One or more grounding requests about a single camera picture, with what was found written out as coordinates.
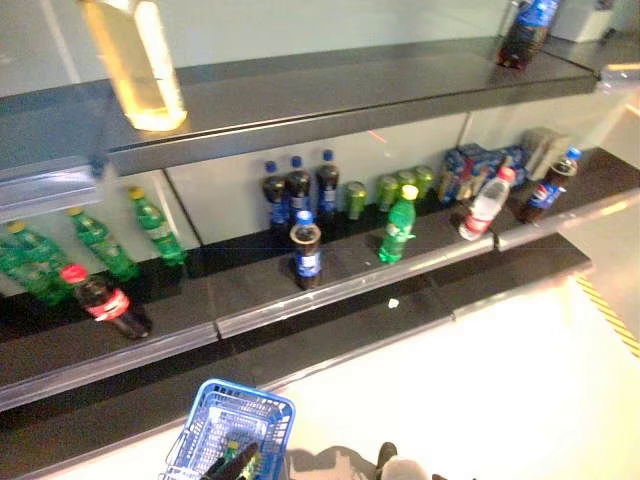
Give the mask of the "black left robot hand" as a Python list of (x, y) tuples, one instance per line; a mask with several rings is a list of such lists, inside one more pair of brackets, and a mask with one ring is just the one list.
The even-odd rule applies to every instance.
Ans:
[(225, 460), (223, 457), (216, 460), (207, 471), (200, 477), (201, 480), (236, 480), (247, 479), (245, 470), (251, 460), (259, 452), (259, 445), (253, 442), (242, 451), (235, 454), (231, 459)]

